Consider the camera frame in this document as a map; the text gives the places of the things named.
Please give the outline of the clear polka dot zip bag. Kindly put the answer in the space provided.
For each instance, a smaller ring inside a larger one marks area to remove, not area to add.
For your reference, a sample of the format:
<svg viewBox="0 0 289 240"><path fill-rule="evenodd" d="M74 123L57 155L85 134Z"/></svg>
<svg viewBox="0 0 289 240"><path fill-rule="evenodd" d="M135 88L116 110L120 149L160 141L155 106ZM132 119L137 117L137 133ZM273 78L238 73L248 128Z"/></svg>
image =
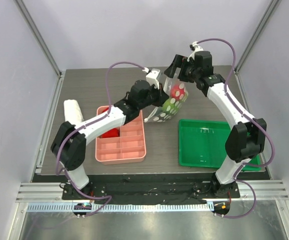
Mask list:
<svg viewBox="0 0 289 240"><path fill-rule="evenodd" d="M174 78L170 78L165 76L160 69L149 69L147 67L144 68L143 72L146 73L146 81L155 87L158 86L161 79L164 80L164 84L160 84L159 90L162 90L168 97L162 106L156 106L143 121L145 123L163 123L179 112L189 93L185 83L177 79L176 74Z"/></svg>

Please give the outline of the aluminium frame post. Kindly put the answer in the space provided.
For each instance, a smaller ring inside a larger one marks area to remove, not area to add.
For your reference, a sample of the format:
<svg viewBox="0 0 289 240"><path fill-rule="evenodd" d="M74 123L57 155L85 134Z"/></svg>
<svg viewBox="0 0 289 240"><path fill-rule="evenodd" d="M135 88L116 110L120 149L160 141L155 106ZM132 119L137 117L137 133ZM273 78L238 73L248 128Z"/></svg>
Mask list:
<svg viewBox="0 0 289 240"><path fill-rule="evenodd" d="M253 48L255 47L257 41L260 39L262 33L264 32L266 26L268 25L271 17L274 15L275 11L277 10L281 0L271 0L264 11L254 33L252 34L245 50L243 51L236 67L235 73L238 74L239 71L242 69L243 65L245 64L246 60L248 59L250 53L252 52Z"/></svg>
<svg viewBox="0 0 289 240"><path fill-rule="evenodd" d="M14 0L13 1L17 6L19 12L21 13L22 17L24 18L26 24L28 25L31 33L33 34L34 38L36 39L39 47L41 48L42 52L44 53L46 59L48 60L49 64L51 65L52 69L56 73L58 77L62 75L62 71L58 67L52 53L50 52L42 34L40 33L34 19L32 18L27 6L25 5L23 0Z"/></svg>

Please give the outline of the red fake apple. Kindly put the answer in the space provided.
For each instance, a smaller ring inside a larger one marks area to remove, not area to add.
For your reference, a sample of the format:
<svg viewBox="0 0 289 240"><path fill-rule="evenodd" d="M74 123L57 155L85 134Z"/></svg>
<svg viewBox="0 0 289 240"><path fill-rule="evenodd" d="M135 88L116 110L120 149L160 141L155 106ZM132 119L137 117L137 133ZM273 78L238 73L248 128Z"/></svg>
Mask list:
<svg viewBox="0 0 289 240"><path fill-rule="evenodd" d="M176 101L182 100L186 96L186 88L184 83L175 84L170 90L170 96Z"/></svg>

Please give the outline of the white crumpled cloth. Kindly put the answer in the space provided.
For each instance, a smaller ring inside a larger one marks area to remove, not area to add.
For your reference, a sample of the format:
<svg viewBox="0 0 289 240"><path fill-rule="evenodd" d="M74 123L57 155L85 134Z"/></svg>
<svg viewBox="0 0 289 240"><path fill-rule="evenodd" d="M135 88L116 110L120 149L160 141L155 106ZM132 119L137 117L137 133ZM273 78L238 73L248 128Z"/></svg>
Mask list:
<svg viewBox="0 0 289 240"><path fill-rule="evenodd" d="M84 121L79 103L75 99L68 99L63 102L64 120L73 125L78 125Z"/></svg>

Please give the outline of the green plastic tray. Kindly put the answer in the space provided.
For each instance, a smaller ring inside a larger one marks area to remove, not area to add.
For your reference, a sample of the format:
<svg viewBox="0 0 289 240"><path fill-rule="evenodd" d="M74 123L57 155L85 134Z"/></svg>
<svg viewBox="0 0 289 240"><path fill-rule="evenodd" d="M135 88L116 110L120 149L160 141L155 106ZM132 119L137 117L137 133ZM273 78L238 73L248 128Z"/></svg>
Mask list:
<svg viewBox="0 0 289 240"><path fill-rule="evenodd" d="M178 123L178 161L181 166L219 169L227 155L231 132L223 121L181 119Z"/></svg>

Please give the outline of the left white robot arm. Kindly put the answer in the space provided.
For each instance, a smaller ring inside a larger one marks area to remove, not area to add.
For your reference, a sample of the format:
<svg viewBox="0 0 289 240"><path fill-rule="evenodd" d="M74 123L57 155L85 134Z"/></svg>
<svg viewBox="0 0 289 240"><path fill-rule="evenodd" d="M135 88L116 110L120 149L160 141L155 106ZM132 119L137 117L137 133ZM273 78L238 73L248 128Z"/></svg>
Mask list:
<svg viewBox="0 0 289 240"><path fill-rule="evenodd" d="M83 168L87 145L102 134L133 121L142 109L161 107L168 99L161 84L156 88L145 80L137 80L125 97L110 104L107 111L76 125L69 121L60 125L50 150L79 199L87 199L91 193L90 180Z"/></svg>

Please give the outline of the red fabric item bottom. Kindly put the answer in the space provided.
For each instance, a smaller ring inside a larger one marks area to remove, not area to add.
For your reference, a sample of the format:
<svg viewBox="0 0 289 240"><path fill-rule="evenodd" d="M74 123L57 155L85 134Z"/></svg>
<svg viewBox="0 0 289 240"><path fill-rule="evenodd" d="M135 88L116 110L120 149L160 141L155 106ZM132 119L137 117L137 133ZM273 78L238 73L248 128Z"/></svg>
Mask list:
<svg viewBox="0 0 289 240"><path fill-rule="evenodd" d="M118 128L113 128L101 135L102 139L105 138L117 138L120 136L120 130Z"/></svg>

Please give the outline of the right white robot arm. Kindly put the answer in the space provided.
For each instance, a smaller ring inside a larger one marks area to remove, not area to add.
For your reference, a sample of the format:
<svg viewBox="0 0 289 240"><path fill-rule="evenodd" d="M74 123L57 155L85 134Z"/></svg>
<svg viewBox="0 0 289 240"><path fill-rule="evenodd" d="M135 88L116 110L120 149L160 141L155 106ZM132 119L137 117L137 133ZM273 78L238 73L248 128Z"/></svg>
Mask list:
<svg viewBox="0 0 289 240"><path fill-rule="evenodd" d="M233 189L244 166L263 152L267 123L262 118L256 119L231 96L225 79L214 73L209 51L197 51L190 57L175 55L164 74L170 78L177 76L181 82L194 83L217 106L230 127L225 142L226 157L210 182L212 195L223 197Z"/></svg>

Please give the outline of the pink divided organizer tray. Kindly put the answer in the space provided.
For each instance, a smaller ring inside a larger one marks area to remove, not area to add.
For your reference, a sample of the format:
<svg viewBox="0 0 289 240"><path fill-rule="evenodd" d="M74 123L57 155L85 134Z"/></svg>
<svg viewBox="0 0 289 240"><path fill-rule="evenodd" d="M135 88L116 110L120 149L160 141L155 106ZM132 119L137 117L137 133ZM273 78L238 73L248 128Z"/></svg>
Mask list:
<svg viewBox="0 0 289 240"><path fill-rule="evenodd" d="M95 159L103 165L139 163L147 154L143 113L119 129L119 137L95 140Z"/></svg>

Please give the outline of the left aluminium frame post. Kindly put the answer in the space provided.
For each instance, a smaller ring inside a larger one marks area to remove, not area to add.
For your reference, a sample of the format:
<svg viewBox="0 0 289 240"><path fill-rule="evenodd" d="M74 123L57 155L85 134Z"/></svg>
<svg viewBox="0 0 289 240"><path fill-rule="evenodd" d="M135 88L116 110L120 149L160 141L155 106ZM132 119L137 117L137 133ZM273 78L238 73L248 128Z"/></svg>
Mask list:
<svg viewBox="0 0 289 240"><path fill-rule="evenodd" d="M14 0L13 1L17 6L19 12L21 13L22 17L24 18L26 24L28 25L31 33L33 34L34 38L36 39L39 47L41 48L42 52L44 53L46 59L48 60L49 64L51 65L52 69L56 73L58 77L62 75L62 71L58 67L52 53L50 52L42 34L40 33L34 19L32 18L27 6L25 5L23 0Z"/></svg>

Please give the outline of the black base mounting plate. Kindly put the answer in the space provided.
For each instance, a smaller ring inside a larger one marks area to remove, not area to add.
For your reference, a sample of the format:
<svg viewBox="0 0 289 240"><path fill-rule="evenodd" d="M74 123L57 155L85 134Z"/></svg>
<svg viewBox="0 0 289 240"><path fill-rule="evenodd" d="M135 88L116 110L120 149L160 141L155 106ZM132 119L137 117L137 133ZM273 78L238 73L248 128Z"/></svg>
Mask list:
<svg viewBox="0 0 289 240"><path fill-rule="evenodd" d="M215 193L211 173L149 173L89 175L84 195L98 197L98 204L111 196L112 205L201 204L205 199L240 198L236 183Z"/></svg>

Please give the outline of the green fake apple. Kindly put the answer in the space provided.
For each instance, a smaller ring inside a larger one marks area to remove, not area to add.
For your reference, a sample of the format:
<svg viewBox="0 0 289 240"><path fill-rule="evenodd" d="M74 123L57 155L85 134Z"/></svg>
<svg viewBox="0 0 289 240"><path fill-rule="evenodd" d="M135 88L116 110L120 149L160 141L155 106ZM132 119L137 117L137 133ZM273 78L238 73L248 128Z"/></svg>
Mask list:
<svg viewBox="0 0 289 240"><path fill-rule="evenodd" d="M162 111L168 115L175 115L182 106L182 102L170 97L162 106Z"/></svg>

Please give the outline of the right aluminium frame post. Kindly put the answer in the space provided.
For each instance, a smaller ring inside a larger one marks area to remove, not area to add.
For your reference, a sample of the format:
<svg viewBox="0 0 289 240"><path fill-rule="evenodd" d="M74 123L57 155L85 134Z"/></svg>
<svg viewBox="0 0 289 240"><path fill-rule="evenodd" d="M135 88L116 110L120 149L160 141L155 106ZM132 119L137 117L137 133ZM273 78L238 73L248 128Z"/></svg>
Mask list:
<svg viewBox="0 0 289 240"><path fill-rule="evenodd" d="M245 50L243 51L236 67L235 73L238 74L239 71L242 69L243 65L245 64L246 60L248 59L250 53L252 52L253 48L255 47L257 41L260 39L262 33L264 32L266 26L268 25L271 17L274 15L275 11L277 10L281 0L271 0L264 11L254 33L252 34Z"/></svg>

